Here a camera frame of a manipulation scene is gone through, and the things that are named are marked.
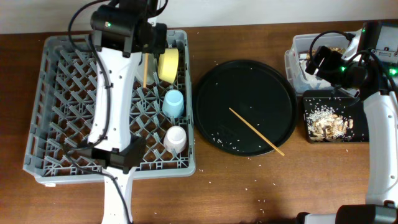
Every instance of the green indicator light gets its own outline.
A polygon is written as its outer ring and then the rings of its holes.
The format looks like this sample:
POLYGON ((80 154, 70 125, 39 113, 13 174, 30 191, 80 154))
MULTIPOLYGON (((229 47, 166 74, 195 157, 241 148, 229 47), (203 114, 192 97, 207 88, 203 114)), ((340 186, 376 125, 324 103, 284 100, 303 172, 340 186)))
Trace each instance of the green indicator light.
POLYGON ((396 69, 390 69, 390 74, 391 75, 395 75, 397 73, 397 70, 396 69))

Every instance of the white cup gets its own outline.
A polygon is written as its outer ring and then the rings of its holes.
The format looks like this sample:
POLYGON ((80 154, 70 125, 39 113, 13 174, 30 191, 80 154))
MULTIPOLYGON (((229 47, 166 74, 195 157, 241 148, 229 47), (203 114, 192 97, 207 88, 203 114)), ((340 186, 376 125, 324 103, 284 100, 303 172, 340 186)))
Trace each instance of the white cup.
POLYGON ((179 118, 184 112, 184 97, 178 90, 169 90, 164 96, 162 111, 171 118, 179 118))
POLYGON ((166 136, 163 140, 163 145, 168 152, 172 152, 172 149, 176 153, 182 152, 187 146, 187 134, 180 126, 172 126, 167 130, 166 136))

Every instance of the chopstick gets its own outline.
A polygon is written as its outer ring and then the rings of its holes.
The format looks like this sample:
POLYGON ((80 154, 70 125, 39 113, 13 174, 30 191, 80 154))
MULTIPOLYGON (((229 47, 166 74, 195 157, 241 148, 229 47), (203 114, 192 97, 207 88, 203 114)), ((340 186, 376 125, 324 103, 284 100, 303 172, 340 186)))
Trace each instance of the chopstick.
POLYGON ((144 88, 147 88, 147 72, 148 72, 148 53, 145 53, 144 88))
POLYGON ((278 149, 278 147, 276 147, 272 142, 270 142, 265 136, 263 136, 259 131, 257 131, 256 128, 254 128, 253 126, 251 126, 251 124, 249 124, 245 119, 243 119, 239 114, 237 114, 237 112, 235 112, 234 110, 232 110, 231 108, 229 108, 230 111, 232 111, 232 113, 234 113, 241 121, 243 121, 243 123, 245 123, 247 126, 249 126, 250 129, 252 129, 258 136, 260 136, 260 138, 262 138, 262 140, 264 140, 266 143, 268 143, 268 145, 270 145, 270 147, 274 148, 277 152, 279 152, 279 154, 281 154, 282 156, 285 156, 285 154, 278 149))

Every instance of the white wall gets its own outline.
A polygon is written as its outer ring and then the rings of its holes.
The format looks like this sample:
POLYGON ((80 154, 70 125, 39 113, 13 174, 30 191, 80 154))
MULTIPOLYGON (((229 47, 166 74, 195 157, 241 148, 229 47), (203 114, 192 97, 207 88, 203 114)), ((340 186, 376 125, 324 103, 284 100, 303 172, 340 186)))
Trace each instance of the white wall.
MULTIPOLYGON (((91 0, 0 0, 0 34, 66 31, 91 0)), ((73 30, 90 30, 83 12, 73 30)), ((169 0, 158 21, 169 27, 397 19, 398 0, 169 0)))

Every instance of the round black tray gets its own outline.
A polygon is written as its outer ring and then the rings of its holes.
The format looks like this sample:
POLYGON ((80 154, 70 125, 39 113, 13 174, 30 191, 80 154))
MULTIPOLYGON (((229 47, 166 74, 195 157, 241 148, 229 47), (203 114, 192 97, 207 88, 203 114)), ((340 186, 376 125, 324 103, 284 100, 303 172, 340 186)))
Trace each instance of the round black tray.
POLYGON ((235 60, 208 72, 195 89, 196 127, 214 146, 239 156, 271 152, 271 148, 228 108, 232 108, 276 146, 292 134, 297 99, 282 75, 260 62, 235 60))

